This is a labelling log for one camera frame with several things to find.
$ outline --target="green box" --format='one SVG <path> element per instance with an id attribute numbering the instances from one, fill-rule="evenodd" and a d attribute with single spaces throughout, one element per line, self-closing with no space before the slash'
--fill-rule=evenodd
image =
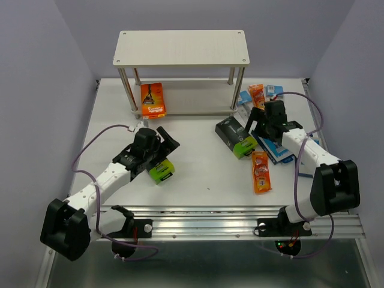
<path id="1" fill-rule="evenodd" d="M 257 145 L 256 140 L 233 116 L 216 124 L 215 132 L 238 159 L 250 155 Z"/>
<path id="2" fill-rule="evenodd" d="M 175 167 L 168 159 L 165 159 L 160 163 L 149 165 L 146 170 L 155 183 L 159 184 L 174 174 Z"/>

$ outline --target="orange snack bag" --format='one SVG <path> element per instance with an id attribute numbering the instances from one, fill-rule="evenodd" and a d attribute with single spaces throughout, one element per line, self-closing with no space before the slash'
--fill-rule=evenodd
<path id="1" fill-rule="evenodd" d="M 159 118 L 167 115 L 161 83 L 142 84 L 142 115 L 143 119 Z"/>
<path id="2" fill-rule="evenodd" d="M 255 194 L 262 194 L 272 189 L 266 152 L 252 152 L 252 174 Z"/>
<path id="3" fill-rule="evenodd" d="M 250 85 L 248 87 L 248 90 L 252 97 L 253 105 L 257 108 L 264 110 L 264 103 L 265 103 L 265 97 L 264 97 L 264 91 L 263 91 L 264 86 L 262 84 Z"/>

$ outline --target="screw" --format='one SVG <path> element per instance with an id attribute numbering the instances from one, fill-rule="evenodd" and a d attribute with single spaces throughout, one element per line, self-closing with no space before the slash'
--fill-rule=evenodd
<path id="1" fill-rule="evenodd" d="M 309 231 L 309 230 L 311 230 L 311 224 L 308 223 L 308 222 L 305 222 L 305 223 L 302 225 L 302 228 L 303 228 L 305 231 Z"/>
<path id="2" fill-rule="evenodd" d="M 145 224 L 144 225 L 144 231 L 146 233 L 149 233 L 150 231 L 152 231 L 152 226 L 150 224 Z"/>

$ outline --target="wire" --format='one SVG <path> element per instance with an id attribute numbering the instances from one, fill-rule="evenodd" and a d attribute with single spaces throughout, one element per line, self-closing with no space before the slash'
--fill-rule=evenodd
<path id="1" fill-rule="evenodd" d="M 313 131 L 310 131 L 307 133 L 307 136 L 306 138 L 304 138 L 304 140 L 302 141 L 301 143 L 301 147 L 300 147 L 300 150 L 299 150 L 299 154 L 298 154 L 298 160 L 296 162 L 296 166 L 295 166 L 295 180 L 294 180 L 294 183 L 293 183 L 293 198 L 294 198 L 294 201 L 295 201 L 295 208 L 296 208 L 296 211 L 298 213 L 298 215 L 306 222 L 310 222 L 311 220 L 309 219 L 306 219 L 300 212 L 299 210 L 299 202 L 298 202 L 298 178 L 299 178 L 299 166 L 300 166 L 300 163 L 301 163 L 301 157 L 303 155 L 303 152 L 304 152 L 304 147 L 305 147 L 305 144 L 308 140 L 308 137 L 313 134 L 313 133 L 316 133 L 318 131 L 320 131 L 323 126 L 324 126 L 324 118 L 323 118 L 323 113 L 320 109 L 320 107 L 311 99 L 309 98 L 308 96 L 302 94 L 302 93 L 298 93 L 298 92 L 281 92 L 281 93 L 278 93 L 276 94 L 276 98 L 280 95 L 283 95 L 283 94 L 293 94 L 293 95 L 298 95 L 298 96 L 301 96 L 301 97 L 304 97 L 305 99 L 307 99 L 310 103 L 313 104 L 313 106 L 317 109 L 317 111 L 319 112 L 319 115 L 320 115 L 320 125 L 317 129 L 313 130 Z M 325 242 L 324 246 L 322 248 L 320 248 L 317 252 L 314 252 L 314 253 L 311 253 L 311 254 L 308 254 L 308 255 L 303 255 L 303 256 L 290 256 L 290 255 L 287 255 L 291 258 L 294 258 L 294 259 L 306 259 L 306 258 L 310 258 L 310 257 L 313 257 L 313 256 L 316 256 L 318 255 L 319 253 L 321 253 L 328 245 L 329 243 L 331 242 L 331 239 L 334 235 L 334 231 L 335 231 L 335 221 L 332 217 L 332 215 L 329 215 L 330 219 L 331 219 L 331 233 L 329 234 L 329 238 L 328 240 Z M 267 248 L 264 248 L 264 247 L 261 247 L 259 246 L 260 248 L 264 249 L 264 250 L 267 250 L 267 251 L 270 251 L 270 252 L 273 252 L 273 253 L 276 253 L 276 251 L 272 251 L 270 249 L 267 249 Z"/>
<path id="2" fill-rule="evenodd" d="M 141 261 L 141 260 L 145 260 L 145 259 L 148 259 L 152 256 L 155 256 L 158 252 L 159 252 L 159 249 L 156 247 L 156 246 L 145 246 L 145 245 L 136 245 L 136 244 L 130 244 L 130 243 L 126 243 L 126 242 L 122 242 L 122 241 L 119 241 L 119 240 L 116 240 L 116 239 L 113 239 L 112 237 L 109 237 L 108 235 L 104 234 L 100 228 L 99 228 L 99 224 L 100 224 L 100 215 L 101 215 L 101 195 L 100 195 L 100 188 L 99 186 L 97 185 L 97 181 L 96 181 L 96 178 L 91 174 L 89 173 L 88 171 L 85 171 L 85 170 L 82 170 L 82 169 L 76 169 L 76 163 L 77 161 L 79 160 L 80 156 L 84 153 L 85 150 L 87 150 L 87 148 L 95 142 L 96 139 L 98 139 L 105 131 L 109 130 L 109 129 L 112 129 L 112 128 L 116 128 L 116 127 L 123 127 L 123 128 L 126 128 L 128 131 L 130 130 L 129 126 L 126 126 L 126 125 L 123 125 L 123 124 L 116 124 L 116 125 L 111 125 L 111 126 L 108 126 L 107 128 L 101 130 L 91 141 L 89 141 L 89 143 L 87 145 L 84 146 L 84 148 L 79 152 L 79 154 L 76 156 L 76 158 L 73 160 L 72 162 L 72 165 L 71 165 L 71 169 L 74 173 L 82 173 L 82 174 L 85 174 L 87 175 L 88 177 L 90 177 L 92 179 L 92 182 L 93 184 L 95 185 L 95 190 L 96 190 L 96 232 L 99 233 L 101 235 L 101 237 L 105 238 L 105 239 L 108 239 L 109 241 L 111 242 L 114 242 L 116 244 L 119 244 L 119 245 L 123 245 L 123 246 L 126 246 L 126 247 L 130 247 L 130 248 L 140 248 L 140 249 L 150 249 L 150 250 L 155 250 L 152 254 L 149 254 L 149 255 L 146 255 L 146 256 L 143 256 L 143 257 L 138 257 L 138 258 L 133 258 L 133 259 L 130 259 L 130 258 L 124 258 L 124 257 L 120 257 L 119 255 L 115 255 L 115 257 L 123 260 L 123 261 L 126 261 L 126 262 L 133 262 L 133 261 Z"/>

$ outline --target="plastic packet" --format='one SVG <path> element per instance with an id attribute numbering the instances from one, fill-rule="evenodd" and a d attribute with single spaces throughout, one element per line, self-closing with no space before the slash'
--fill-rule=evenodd
<path id="1" fill-rule="evenodd" d="M 262 194 L 272 189 L 269 178 L 268 155 L 266 152 L 252 152 L 252 174 L 255 194 Z"/>
<path id="2" fill-rule="evenodd" d="M 248 87 L 248 90 L 251 94 L 253 105 L 257 108 L 264 110 L 264 86 L 262 84 L 250 85 Z"/>

